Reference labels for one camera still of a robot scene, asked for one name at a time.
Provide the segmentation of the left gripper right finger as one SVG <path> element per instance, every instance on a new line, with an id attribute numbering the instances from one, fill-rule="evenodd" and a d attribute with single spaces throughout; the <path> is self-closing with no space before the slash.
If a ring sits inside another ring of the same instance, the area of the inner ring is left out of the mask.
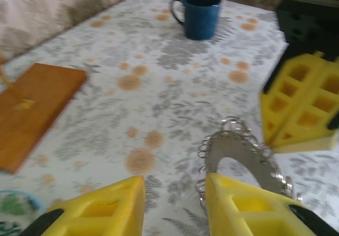
<path id="1" fill-rule="evenodd" d="M 338 235 L 299 201 L 207 174 L 205 196 L 211 235 Z"/>

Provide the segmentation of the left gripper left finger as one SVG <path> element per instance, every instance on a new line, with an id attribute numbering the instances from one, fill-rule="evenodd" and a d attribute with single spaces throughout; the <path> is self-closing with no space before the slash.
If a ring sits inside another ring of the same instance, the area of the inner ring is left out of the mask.
<path id="1" fill-rule="evenodd" d="M 24 235 L 142 235 L 145 182 L 133 176 L 46 210 Z"/>

